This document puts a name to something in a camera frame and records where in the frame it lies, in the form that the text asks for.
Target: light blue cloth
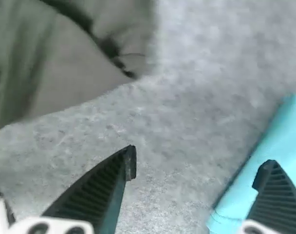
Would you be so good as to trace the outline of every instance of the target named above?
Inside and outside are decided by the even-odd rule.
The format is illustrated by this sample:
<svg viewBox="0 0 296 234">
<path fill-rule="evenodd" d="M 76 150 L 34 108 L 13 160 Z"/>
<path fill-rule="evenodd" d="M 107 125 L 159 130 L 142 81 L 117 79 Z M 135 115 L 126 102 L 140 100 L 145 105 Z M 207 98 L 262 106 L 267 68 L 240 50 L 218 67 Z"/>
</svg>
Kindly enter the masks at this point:
<svg viewBox="0 0 296 234">
<path fill-rule="evenodd" d="M 296 95 L 286 98 L 251 158 L 211 214 L 211 234 L 235 234 L 258 194 L 252 184 L 259 166 L 276 160 L 296 187 Z"/>
</svg>

